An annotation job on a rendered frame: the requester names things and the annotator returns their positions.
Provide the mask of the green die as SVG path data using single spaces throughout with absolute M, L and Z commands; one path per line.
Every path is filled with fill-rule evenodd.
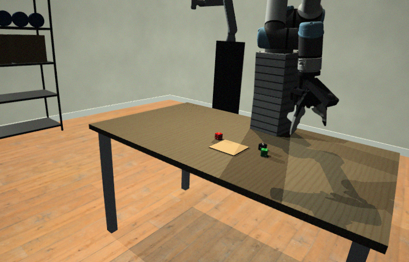
M 267 155 L 268 155 L 268 149 L 267 148 L 262 148 L 260 156 L 267 157 Z

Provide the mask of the red die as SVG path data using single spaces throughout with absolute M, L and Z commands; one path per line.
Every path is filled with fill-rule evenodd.
M 222 133 L 215 133 L 215 139 L 217 140 L 221 140 L 222 139 L 223 134 Z

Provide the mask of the tan mat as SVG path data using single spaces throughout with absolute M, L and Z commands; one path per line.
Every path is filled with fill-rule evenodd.
M 218 142 L 212 146 L 210 146 L 209 148 L 212 148 L 214 150 L 229 154 L 231 156 L 235 156 L 238 153 L 248 149 L 248 146 L 245 145 L 241 145 L 229 140 L 223 140 L 221 142 Z

